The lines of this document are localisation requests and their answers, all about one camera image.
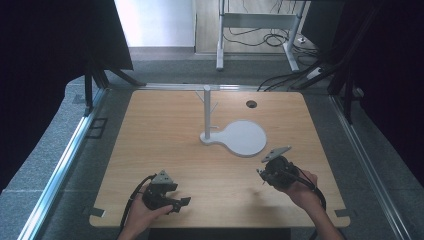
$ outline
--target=black cable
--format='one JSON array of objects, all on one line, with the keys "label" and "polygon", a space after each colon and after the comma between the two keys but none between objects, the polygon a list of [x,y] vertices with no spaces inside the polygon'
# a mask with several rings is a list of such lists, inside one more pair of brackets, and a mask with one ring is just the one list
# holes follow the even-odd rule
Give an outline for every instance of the black cable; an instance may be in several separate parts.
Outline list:
[{"label": "black cable", "polygon": [[243,35],[243,34],[247,34],[247,33],[255,32],[255,31],[258,31],[258,30],[261,30],[261,29],[262,29],[262,28],[255,28],[255,29],[248,30],[248,31],[245,31],[245,32],[241,32],[241,33],[233,33],[233,32],[231,31],[231,28],[228,28],[228,30],[230,31],[231,35],[234,35],[234,36],[238,36],[238,35]]},{"label": "black cable", "polygon": [[296,53],[299,53],[299,54],[306,54],[306,55],[318,58],[317,52],[301,51],[301,50],[298,50],[298,49],[295,49],[295,51],[296,51]]},{"label": "black cable", "polygon": [[229,42],[239,43],[239,44],[246,45],[246,46],[250,46],[250,47],[256,47],[256,46],[259,46],[259,45],[261,45],[261,44],[263,44],[263,43],[265,42],[265,41],[263,41],[263,42],[260,42],[260,43],[257,43],[257,44],[249,44],[249,43],[244,43],[244,42],[240,42],[240,41],[230,40],[230,39],[228,39],[228,38],[225,36],[225,34],[223,34],[222,36],[224,37],[224,39],[225,39],[225,40],[227,40],[227,41],[229,41]]},{"label": "black cable", "polygon": [[[287,37],[285,37],[285,36],[283,36],[283,35],[273,33],[273,32],[272,32],[272,30],[273,30],[273,29],[271,29],[270,33],[266,34],[266,35],[263,37],[264,42],[265,42],[266,44],[268,44],[268,46],[271,46],[271,47],[280,47],[280,46],[282,46],[282,45],[283,45],[283,43],[285,43],[285,42],[288,40],[288,38],[287,38]],[[274,38],[274,39],[275,39],[275,40],[277,40],[279,43],[278,43],[278,44],[271,44],[271,43],[268,41],[268,40],[269,40],[269,39],[271,39],[271,38]]]},{"label": "black cable", "polygon": [[294,1],[294,5],[293,5],[293,9],[292,9],[292,14],[294,12],[294,8],[296,7],[296,3],[297,3],[297,1]]},{"label": "black cable", "polygon": [[303,62],[303,60],[301,60],[300,58],[303,58],[303,57],[312,57],[312,58],[315,58],[316,59],[316,56],[313,56],[313,55],[309,55],[309,54],[307,54],[307,53],[305,53],[306,55],[299,55],[299,56],[297,56],[296,57],[296,61],[298,62],[298,63],[300,63],[300,64],[302,64],[303,66],[307,66],[307,67],[309,67],[309,66],[311,66],[312,64],[307,64],[307,63],[305,63],[305,62]]},{"label": "black cable", "polygon": [[293,85],[296,83],[296,81],[294,81],[292,84],[290,84],[287,89],[286,92],[290,92],[291,88],[293,87]]},{"label": "black cable", "polygon": [[281,9],[281,5],[283,5],[283,0],[277,0],[274,3],[274,6],[272,6],[271,10],[269,11],[269,13],[272,13],[272,10],[278,5],[277,8],[277,13],[280,13],[280,9]]},{"label": "black cable", "polygon": [[243,0],[243,8],[244,8],[244,10],[246,10],[246,13],[249,13],[249,11],[247,10],[246,6],[244,6],[244,0]]},{"label": "black cable", "polygon": [[258,87],[258,89],[257,89],[256,91],[257,91],[257,92],[259,92],[259,91],[261,90],[261,87],[262,87],[265,83],[267,83],[267,82],[269,82],[269,81],[271,81],[271,80],[275,80],[275,79],[283,78],[283,77],[290,77],[290,76],[293,76],[293,78],[285,79],[285,80],[283,80],[283,81],[280,81],[280,82],[278,82],[278,83],[276,83],[276,84],[273,84],[273,85],[271,85],[271,86],[267,87],[267,88],[264,90],[264,91],[269,91],[270,89],[275,88],[275,87],[277,87],[278,85],[280,85],[280,84],[282,84],[282,83],[287,82],[288,80],[294,80],[294,79],[296,79],[296,78],[300,78],[300,77],[302,77],[303,75],[305,75],[306,73],[308,73],[308,72],[309,72],[309,71],[311,71],[312,69],[314,69],[314,68],[318,67],[319,65],[321,65],[321,61],[320,61],[320,60],[317,60],[314,64],[310,65],[309,67],[307,67],[307,68],[306,68],[305,70],[303,70],[303,71],[268,78],[268,79],[266,79],[265,81],[263,81],[263,82],[259,85],[259,87]]},{"label": "black cable", "polygon": [[306,50],[306,51],[314,51],[314,52],[318,52],[318,49],[315,49],[315,48],[305,48],[305,47],[299,47],[299,46],[296,46],[295,44],[293,44],[293,47],[296,49],[296,50]]},{"label": "black cable", "polygon": [[128,217],[128,212],[131,208],[131,204],[134,201],[137,194],[140,193],[141,187],[143,187],[143,185],[147,182],[147,180],[152,180],[153,178],[156,177],[156,175],[157,174],[150,175],[150,176],[146,177],[145,179],[143,179],[143,181],[141,181],[141,183],[135,188],[134,192],[131,194],[130,198],[128,199],[127,205],[125,206],[124,213],[122,215],[119,233],[121,233],[122,230],[124,229],[125,222],[127,221],[127,217]]},{"label": "black cable", "polygon": [[[307,180],[305,180],[305,179],[303,179],[303,178],[301,178],[301,177],[299,177],[299,176],[295,176],[295,175],[293,175],[293,174],[291,174],[291,173],[288,173],[288,172],[286,172],[286,171],[282,171],[282,173],[283,174],[285,174],[286,176],[289,176],[289,177],[291,177],[292,179],[295,179],[296,181],[298,181],[298,182],[300,182],[300,183],[302,183],[302,184],[304,184],[304,185],[306,185],[309,189],[311,189],[311,191],[312,192],[314,192],[317,196],[318,196],[318,198],[319,198],[319,200],[320,200],[320,202],[321,202],[321,206],[322,206],[322,208],[324,209],[324,211],[327,209],[327,201],[325,200],[325,197],[324,197],[324,194],[321,192],[321,190],[319,190],[319,188],[311,181],[311,179],[309,179],[307,176],[306,176],[306,174],[300,169],[300,168],[298,168],[298,167],[296,167],[297,168],[297,170],[299,170],[299,172],[300,173],[302,173],[302,175],[307,179]],[[318,236],[318,232],[317,232],[317,230],[315,229],[315,231],[312,233],[312,235],[309,237],[309,240],[313,240],[313,239],[316,239],[316,237]]]}]

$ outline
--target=black curtain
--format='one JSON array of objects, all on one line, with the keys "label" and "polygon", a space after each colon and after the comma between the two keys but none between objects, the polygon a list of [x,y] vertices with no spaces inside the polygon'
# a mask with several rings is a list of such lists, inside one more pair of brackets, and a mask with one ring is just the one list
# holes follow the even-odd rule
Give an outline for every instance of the black curtain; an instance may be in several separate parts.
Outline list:
[{"label": "black curtain", "polygon": [[88,59],[132,69],[113,0],[2,1],[0,190],[49,126]]},{"label": "black curtain", "polygon": [[361,106],[424,186],[423,12],[423,1],[385,1],[353,64]]}]

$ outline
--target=metal frame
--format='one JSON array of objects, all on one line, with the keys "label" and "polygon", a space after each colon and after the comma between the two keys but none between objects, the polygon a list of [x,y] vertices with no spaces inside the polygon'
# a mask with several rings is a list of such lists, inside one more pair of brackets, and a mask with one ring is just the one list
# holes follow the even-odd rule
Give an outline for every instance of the metal frame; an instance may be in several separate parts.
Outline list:
[{"label": "metal frame", "polygon": [[370,183],[371,188],[373,189],[376,198],[381,205],[381,209],[386,215],[386,218],[392,227],[394,234],[396,235],[396,239],[411,239],[411,236],[406,229],[404,221],[397,207],[387,192],[386,186],[378,176],[378,173],[375,170],[371,159],[369,158],[364,146],[362,145],[360,138],[356,134],[355,128],[344,117],[343,107],[340,103],[340,100],[330,95],[330,102],[333,104],[340,123],[346,132],[346,136],[349,138],[349,141],[352,144],[353,150],[355,151],[362,169],[368,178],[368,182]]},{"label": "metal frame", "polygon": [[[147,84],[144,87],[138,88],[128,88],[128,89],[139,89],[139,90],[201,90],[203,89],[203,84]],[[243,85],[210,85],[211,90],[215,91],[256,91],[256,86],[243,86]],[[86,135],[93,118],[96,116],[97,112],[100,109],[100,105],[106,96],[105,89],[99,89],[94,99],[94,108],[89,116],[84,116],[80,123],[78,124],[71,140],[68,143],[59,163],[56,166],[52,176],[50,177],[49,182],[47,183],[41,197],[39,198],[36,206],[34,207],[30,217],[28,218],[24,228],[22,229],[18,239],[34,239],[39,229],[41,228],[50,207],[55,200],[57,193],[60,190],[60,186],[65,179],[65,176],[73,163],[75,155],[82,144],[82,140]],[[376,197],[382,207],[383,212],[386,215],[386,218],[389,221],[390,226],[397,239],[411,239],[408,230],[400,216],[399,211],[394,205],[392,199],[390,198],[386,187],[379,178],[374,166],[372,165],[369,156],[364,149],[361,140],[357,136],[353,126],[346,120],[341,111],[340,101],[334,97],[329,96],[330,102],[333,104],[334,110],[339,117],[339,120],[346,131],[357,156],[360,161],[360,164],[370,182],[372,189],[374,190]]]},{"label": "metal frame", "polygon": [[289,29],[292,34],[289,41],[283,44],[284,52],[293,72],[299,71],[296,59],[293,56],[292,48],[296,33],[302,20],[306,1],[296,15],[287,14],[245,14],[245,13],[225,13],[225,0],[219,1],[219,36],[216,50],[216,70],[224,69],[224,27],[233,28],[268,28],[268,29]]},{"label": "metal frame", "polygon": [[50,177],[46,187],[44,188],[43,193],[41,194],[37,204],[32,210],[31,215],[25,223],[25,226],[23,227],[18,240],[34,239],[36,237],[38,230],[41,228],[41,225],[43,224],[48,211],[52,206],[57,193],[59,192],[60,186],[63,183],[69,168],[71,167],[78,148],[81,146],[82,141],[84,140],[84,136],[87,133],[94,116],[99,110],[98,105],[100,105],[100,102],[103,100],[105,91],[106,90],[104,89],[98,90],[94,99],[94,106],[96,107],[93,108],[91,114],[81,118],[74,134],[71,137],[71,140],[69,141],[59,160],[59,163],[56,165],[56,168],[53,171],[53,174]]}]

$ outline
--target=hole in table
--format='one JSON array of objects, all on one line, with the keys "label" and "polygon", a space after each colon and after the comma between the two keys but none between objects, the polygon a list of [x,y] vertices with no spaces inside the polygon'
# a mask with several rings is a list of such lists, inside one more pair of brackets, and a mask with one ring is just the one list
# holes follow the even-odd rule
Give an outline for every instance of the hole in table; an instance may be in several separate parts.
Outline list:
[{"label": "hole in table", "polygon": [[255,108],[255,107],[258,106],[258,104],[255,101],[253,101],[253,100],[249,100],[249,101],[246,102],[246,106],[248,108]]}]

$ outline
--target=white wall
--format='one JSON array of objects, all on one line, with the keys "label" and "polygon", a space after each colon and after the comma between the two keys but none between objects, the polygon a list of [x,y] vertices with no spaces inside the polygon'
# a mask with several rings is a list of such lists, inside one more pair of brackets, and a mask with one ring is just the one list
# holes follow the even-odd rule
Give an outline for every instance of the white wall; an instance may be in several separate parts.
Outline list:
[{"label": "white wall", "polygon": [[128,47],[193,47],[192,0],[115,0]]}]

